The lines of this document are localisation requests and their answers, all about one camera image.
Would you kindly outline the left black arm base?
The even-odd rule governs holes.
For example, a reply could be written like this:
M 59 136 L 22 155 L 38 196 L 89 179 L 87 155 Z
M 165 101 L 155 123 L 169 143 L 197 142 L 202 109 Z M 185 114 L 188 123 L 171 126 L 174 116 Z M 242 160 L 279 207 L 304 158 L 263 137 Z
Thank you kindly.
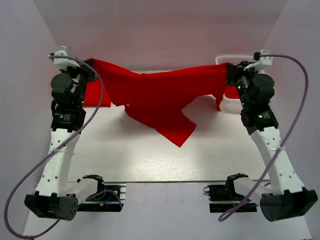
M 125 204 L 126 184 L 105 183 L 105 192 L 78 205 L 78 212 L 119 213 Z

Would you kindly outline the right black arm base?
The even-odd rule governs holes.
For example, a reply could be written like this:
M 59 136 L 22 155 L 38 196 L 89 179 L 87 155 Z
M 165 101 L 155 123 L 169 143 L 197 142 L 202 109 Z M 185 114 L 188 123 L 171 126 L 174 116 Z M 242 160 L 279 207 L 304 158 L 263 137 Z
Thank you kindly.
M 225 184 L 207 185 L 203 192 L 208 195 L 210 213 L 224 213 L 236 207 L 244 198 L 240 194 L 229 193 Z

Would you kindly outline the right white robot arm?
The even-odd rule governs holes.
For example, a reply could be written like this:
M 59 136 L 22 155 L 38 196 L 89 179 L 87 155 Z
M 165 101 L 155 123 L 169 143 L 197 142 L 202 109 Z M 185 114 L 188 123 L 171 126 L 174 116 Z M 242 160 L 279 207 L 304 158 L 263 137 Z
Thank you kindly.
M 244 196 L 238 207 L 255 202 L 264 217 L 270 221 L 304 216 L 317 202 L 315 190 L 308 190 L 296 174 L 280 136 L 279 123 L 270 107 L 273 97 L 273 79 L 261 73 L 256 63 L 247 61 L 236 66 L 228 80 L 239 94 L 241 121 L 258 148 L 265 164 L 263 176 L 268 175 L 271 187 L 261 185 L 262 177 L 253 182 L 241 174 L 229 176 L 226 195 L 236 200 Z

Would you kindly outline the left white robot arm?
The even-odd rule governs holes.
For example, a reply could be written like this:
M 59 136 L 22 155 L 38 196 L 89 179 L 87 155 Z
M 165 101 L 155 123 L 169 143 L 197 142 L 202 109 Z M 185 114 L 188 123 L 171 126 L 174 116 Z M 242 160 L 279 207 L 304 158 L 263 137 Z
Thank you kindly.
M 93 59 L 75 66 L 68 63 L 51 80 L 49 157 L 34 193 L 24 199 L 25 206 L 39 218 L 71 221 L 86 198 L 99 200 L 105 196 L 106 187 L 97 175 L 84 176 L 74 189 L 67 187 L 74 150 L 87 126 L 83 106 L 87 84 L 97 79 L 93 67 Z

